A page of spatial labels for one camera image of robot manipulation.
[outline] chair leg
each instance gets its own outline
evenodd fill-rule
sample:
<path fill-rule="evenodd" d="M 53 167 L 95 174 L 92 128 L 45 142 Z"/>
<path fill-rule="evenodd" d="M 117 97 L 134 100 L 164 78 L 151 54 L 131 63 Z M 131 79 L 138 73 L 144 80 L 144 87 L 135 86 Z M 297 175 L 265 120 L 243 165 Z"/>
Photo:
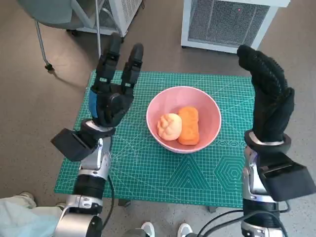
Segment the chair leg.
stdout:
<path fill-rule="evenodd" d="M 40 45 L 40 50 L 41 50 L 41 54 L 43 56 L 43 60 L 46 64 L 45 68 L 48 70 L 48 71 L 53 71 L 54 68 L 53 66 L 49 63 L 49 61 L 47 60 L 46 58 L 46 54 L 45 54 L 45 50 L 44 50 L 44 45 L 43 45 L 43 40 L 41 38 L 41 33 L 40 33 L 40 26 L 39 26 L 39 22 L 38 21 L 35 21 L 35 26 L 36 26 L 36 32 L 38 34 L 38 38 L 39 38 L 39 45 Z"/>
<path fill-rule="evenodd" d="M 101 36 L 100 36 L 100 20 L 99 20 L 99 1 L 95 0 L 95 22 L 97 25 L 97 41 L 98 41 L 98 54 L 101 57 Z"/>

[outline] metal grille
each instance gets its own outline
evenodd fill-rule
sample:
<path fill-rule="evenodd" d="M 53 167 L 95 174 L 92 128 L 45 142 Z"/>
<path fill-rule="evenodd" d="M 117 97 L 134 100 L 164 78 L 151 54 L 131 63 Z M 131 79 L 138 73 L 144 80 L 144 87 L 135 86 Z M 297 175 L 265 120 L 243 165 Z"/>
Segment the metal grille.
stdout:
<path fill-rule="evenodd" d="M 107 9 L 112 14 L 109 0 L 105 0 L 102 7 Z M 108 27 L 108 28 L 116 29 L 115 24 L 113 23 L 111 18 L 107 15 L 107 13 L 105 13 L 104 11 L 100 11 L 99 19 L 100 19 L 100 26 L 101 27 Z"/>
<path fill-rule="evenodd" d="M 188 41 L 251 46 L 269 8 L 240 2 L 192 0 Z"/>
<path fill-rule="evenodd" d="M 126 23 L 133 19 L 137 8 L 142 0 L 121 0 Z"/>

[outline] table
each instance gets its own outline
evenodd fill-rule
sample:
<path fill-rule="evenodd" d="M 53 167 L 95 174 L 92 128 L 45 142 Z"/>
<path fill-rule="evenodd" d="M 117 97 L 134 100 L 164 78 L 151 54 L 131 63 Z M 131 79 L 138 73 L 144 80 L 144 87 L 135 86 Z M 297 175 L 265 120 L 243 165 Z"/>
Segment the table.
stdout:
<path fill-rule="evenodd" d="M 121 71 L 113 82 L 120 83 Z M 87 91 L 93 84 L 92 72 Z M 193 154 L 175 154 L 151 136 L 146 110 L 160 91 L 179 85 L 199 88 L 218 104 L 222 128 L 216 140 Z M 75 123 L 89 118 L 85 93 Z M 244 165 L 244 131 L 252 126 L 254 91 L 251 78 L 184 73 L 142 72 L 135 87 L 135 100 L 113 139 L 111 177 L 115 196 L 206 206 L 242 207 L 241 171 Z M 71 194 L 79 163 L 64 159 L 56 193 Z M 110 197 L 106 185 L 104 197 Z"/>

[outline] black cable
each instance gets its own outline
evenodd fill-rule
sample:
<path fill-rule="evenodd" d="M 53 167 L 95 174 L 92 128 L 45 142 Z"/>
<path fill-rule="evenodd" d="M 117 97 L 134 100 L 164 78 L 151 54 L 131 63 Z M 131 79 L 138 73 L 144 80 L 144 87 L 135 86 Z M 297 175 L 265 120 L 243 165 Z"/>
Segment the black cable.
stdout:
<path fill-rule="evenodd" d="M 289 211 L 291 210 L 290 203 L 289 203 L 289 201 L 285 201 L 285 203 L 286 203 L 286 205 L 287 205 L 287 208 L 286 208 L 285 210 L 281 210 L 281 211 L 276 210 L 276 211 L 272 211 L 272 212 L 279 212 L 279 213 L 287 213 L 287 212 L 289 212 Z M 207 223 L 202 227 L 202 229 L 201 229 L 201 230 L 199 231 L 199 233 L 197 234 L 197 237 L 201 236 L 201 234 L 202 234 L 202 232 L 205 230 L 205 228 L 206 228 L 209 224 L 211 224 L 213 221 L 217 220 L 218 218 L 220 218 L 220 217 L 222 217 L 222 216 L 226 216 L 226 215 L 228 215 L 228 214 L 237 213 L 237 212 L 243 212 L 243 210 L 227 211 L 227 212 L 225 212 L 225 213 L 223 213 L 223 214 L 221 214 L 221 215 L 219 215 L 219 216 L 213 218 L 212 220 L 210 220 L 209 222 L 207 222 Z"/>
<path fill-rule="evenodd" d="M 217 220 L 218 218 L 220 218 L 220 217 L 222 217 L 222 216 L 226 216 L 226 215 L 228 215 L 228 214 L 236 213 L 236 212 L 243 212 L 243 210 L 228 211 L 228 212 L 225 212 L 225 213 L 223 213 L 223 214 L 221 214 L 221 215 L 219 215 L 219 216 L 213 218 L 212 220 L 210 220 L 209 222 L 207 222 L 207 223 L 203 226 L 203 228 L 202 228 L 202 229 L 199 231 L 199 233 L 197 234 L 197 237 L 199 237 L 199 236 L 202 234 L 202 232 L 205 230 L 205 228 L 206 228 L 209 224 L 211 224 L 213 221 Z"/>
<path fill-rule="evenodd" d="M 145 8 L 145 2 L 146 2 L 146 0 L 142 0 L 142 2 L 140 3 L 140 5 L 141 5 L 142 9 L 144 9 L 144 8 Z"/>
<path fill-rule="evenodd" d="M 103 227 L 102 229 L 104 229 L 104 227 L 106 226 L 106 224 L 108 223 L 110 217 L 111 217 L 111 214 L 113 212 L 113 209 L 114 209 L 114 187 L 113 187 L 113 183 L 112 183 L 112 180 L 110 178 L 110 175 L 108 175 L 108 181 L 110 183 L 110 187 L 111 187 L 111 208 L 110 208 L 110 211 L 108 213 L 108 216 L 107 218 L 105 219 L 104 223 L 103 223 Z"/>
<path fill-rule="evenodd" d="M 250 217 L 252 217 L 252 216 L 254 216 L 254 215 L 257 215 L 257 214 L 268 214 L 268 215 L 272 216 L 272 217 L 277 221 L 277 223 L 279 224 L 279 226 L 281 227 L 282 232 L 283 232 L 283 234 L 284 234 L 284 237 L 288 237 L 287 232 L 286 232 L 286 229 L 285 229 L 283 223 L 280 221 L 280 219 L 279 219 L 274 213 L 269 212 L 269 211 L 253 211 L 253 212 L 251 212 L 251 213 L 249 213 L 249 214 L 247 214 L 247 215 L 245 215 L 245 216 L 242 216 L 242 217 L 233 219 L 233 220 L 231 220 L 231 221 L 224 222 L 224 223 L 222 223 L 222 224 L 219 224 L 219 225 L 217 225 L 217 226 L 214 226 L 213 228 L 211 228 L 210 230 L 208 230 L 207 232 L 205 232 L 205 234 L 203 235 L 203 237 L 208 237 L 211 233 L 213 233 L 213 232 L 216 231 L 216 230 L 219 230 L 219 229 L 221 229 L 221 228 L 223 228 L 223 227 L 226 227 L 226 226 L 229 226 L 229 225 L 231 225 L 231 224 L 237 223 L 237 222 L 239 222 L 239 221 L 243 221 L 243 220 L 248 219 L 248 218 L 250 218 Z"/>
<path fill-rule="evenodd" d="M 285 201 L 285 203 L 286 203 L 287 208 L 286 208 L 285 210 L 281 210 L 280 213 L 287 213 L 287 212 L 290 212 L 291 206 L 290 206 L 289 201 Z"/>

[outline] caster wheel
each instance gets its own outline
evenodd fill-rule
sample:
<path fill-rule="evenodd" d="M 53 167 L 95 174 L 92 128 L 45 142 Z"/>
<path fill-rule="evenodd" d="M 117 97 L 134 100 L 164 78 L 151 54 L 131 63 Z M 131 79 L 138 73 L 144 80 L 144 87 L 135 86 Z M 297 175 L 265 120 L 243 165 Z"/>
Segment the caster wheel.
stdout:
<path fill-rule="evenodd" d="M 71 33 L 74 37 L 79 36 L 79 32 L 77 30 L 66 30 L 66 31 Z"/>
<path fill-rule="evenodd" d="M 55 70 L 55 69 L 53 68 L 53 65 L 51 65 L 51 64 L 46 65 L 45 68 L 48 70 L 48 72 L 52 72 L 52 71 Z"/>

